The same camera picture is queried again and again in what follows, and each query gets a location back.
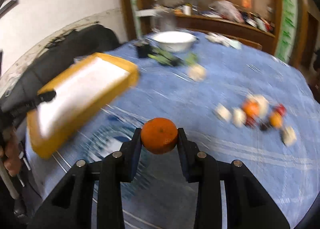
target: orange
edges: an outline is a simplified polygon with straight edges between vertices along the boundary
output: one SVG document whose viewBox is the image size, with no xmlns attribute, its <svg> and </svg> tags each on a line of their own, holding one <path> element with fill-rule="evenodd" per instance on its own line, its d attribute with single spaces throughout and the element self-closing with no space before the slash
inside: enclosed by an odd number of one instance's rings
<svg viewBox="0 0 320 229">
<path fill-rule="evenodd" d="M 153 154 L 164 154 L 174 149 L 178 141 L 178 129 L 165 118 L 154 118 L 146 122 L 141 130 L 143 146 Z"/>
<path fill-rule="evenodd" d="M 259 104 L 255 101 L 247 100 L 242 106 L 242 110 L 246 113 L 247 116 L 255 118 L 259 116 Z"/>
<path fill-rule="evenodd" d="M 269 117 L 269 122 L 273 127 L 277 128 L 277 129 L 281 128 L 282 117 L 281 117 L 280 113 L 278 113 L 277 111 L 272 112 Z"/>
</svg>

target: transparent pitcher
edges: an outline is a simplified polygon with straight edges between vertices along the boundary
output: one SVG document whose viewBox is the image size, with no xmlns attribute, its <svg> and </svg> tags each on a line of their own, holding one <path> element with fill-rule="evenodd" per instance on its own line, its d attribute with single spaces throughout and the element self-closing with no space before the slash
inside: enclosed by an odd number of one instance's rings
<svg viewBox="0 0 320 229">
<path fill-rule="evenodd" d="M 176 16 L 172 9 L 159 10 L 151 17 L 151 29 L 156 33 L 175 31 L 176 25 Z"/>
</svg>

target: table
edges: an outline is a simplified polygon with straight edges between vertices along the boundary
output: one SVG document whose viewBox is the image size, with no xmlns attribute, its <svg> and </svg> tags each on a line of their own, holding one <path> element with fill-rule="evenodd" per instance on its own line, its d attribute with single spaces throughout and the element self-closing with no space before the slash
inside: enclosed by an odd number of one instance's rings
<svg viewBox="0 0 320 229">
<path fill-rule="evenodd" d="M 189 79 L 184 66 L 165 67 L 149 58 L 136 58 L 131 42 L 108 52 L 136 63 L 140 81 L 101 109 L 49 160 L 39 158 L 27 140 L 27 157 L 44 198 L 77 160 L 100 160 L 118 150 L 136 127 L 164 117 L 183 127 L 189 140 L 217 160 L 242 160 L 291 228 L 298 224 L 319 192 L 319 104 L 298 70 L 254 48 L 243 45 L 236 50 L 210 43 L 203 33 L 195 35 L 199 42 L 192 51 L 207 69 L 201 83 Z M 292 126 L 297 135 L 292 147 L 281 142 L 278 130 L 264 133 L 258 128 L 237 128 L 215 116 L 218 103 L 231 110 L 248 93 L 262 94 L 271 106 L 284 104 L 284 124 Z M 176 149 L 164 155 L 143 149 L 135 180 L 122 184 L 122 197 L 127 228 L 193 227 L 197 185 L 185 182 Z M 226 228 L 225 215 L 223 225 Z"/>
</svg>

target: red fruit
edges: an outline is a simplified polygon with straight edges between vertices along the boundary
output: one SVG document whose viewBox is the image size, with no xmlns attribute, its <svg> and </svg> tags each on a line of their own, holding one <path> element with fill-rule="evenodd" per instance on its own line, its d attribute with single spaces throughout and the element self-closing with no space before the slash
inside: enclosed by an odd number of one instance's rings
<svg viewBox="0 0 320 229">
<path fill-rule="evenodd" d="M 287 112 L 287 110 L 285 109 L 285 107 L 281 103 L 274 108 L 274 111 L 277 111 L 281 116 L 284 116 L 285 113 Z"/>
<path fill-rule="evenodd" d="M 256 120 L 250 116 L 247 116 L 246 126 L 253 128 L 256 125 Z"/>
</svg>

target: hand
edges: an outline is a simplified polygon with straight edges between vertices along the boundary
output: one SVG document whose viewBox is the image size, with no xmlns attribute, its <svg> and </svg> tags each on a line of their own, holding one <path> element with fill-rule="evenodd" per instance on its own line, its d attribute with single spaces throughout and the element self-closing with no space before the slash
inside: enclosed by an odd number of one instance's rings
<svg viewBox="0 0 320 229">
<path fill-rule="evenodd" d="M 21 161 L 19 159 L 18 139 L 13 130 L 4 151 L 0 146 L 0 157 L 3 157 L 4 154 L 8 157 L 4 162 L 4 166 L 10 176 L 15 176 L 21 169 Z"/>
</svg>

